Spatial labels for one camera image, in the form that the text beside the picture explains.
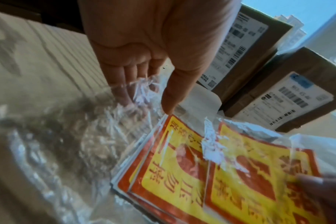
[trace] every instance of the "hand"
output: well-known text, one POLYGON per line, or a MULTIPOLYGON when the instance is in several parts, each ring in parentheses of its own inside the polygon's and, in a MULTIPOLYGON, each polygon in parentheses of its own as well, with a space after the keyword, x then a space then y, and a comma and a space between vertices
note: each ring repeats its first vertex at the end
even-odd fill
POLYGON ((331 223, 336 223, 336 176, 318 178, 298 175, 298 179, 307 193, 322 200, 325 214, 331 223))
MULTIPOLYGON (((175 66, 163 92, 171 114, 208 68, 240 8, 240 0, 79 0, 88 39, 110 86, 175 66)), ((130 89, 113 92, 124 106, 130 89)))

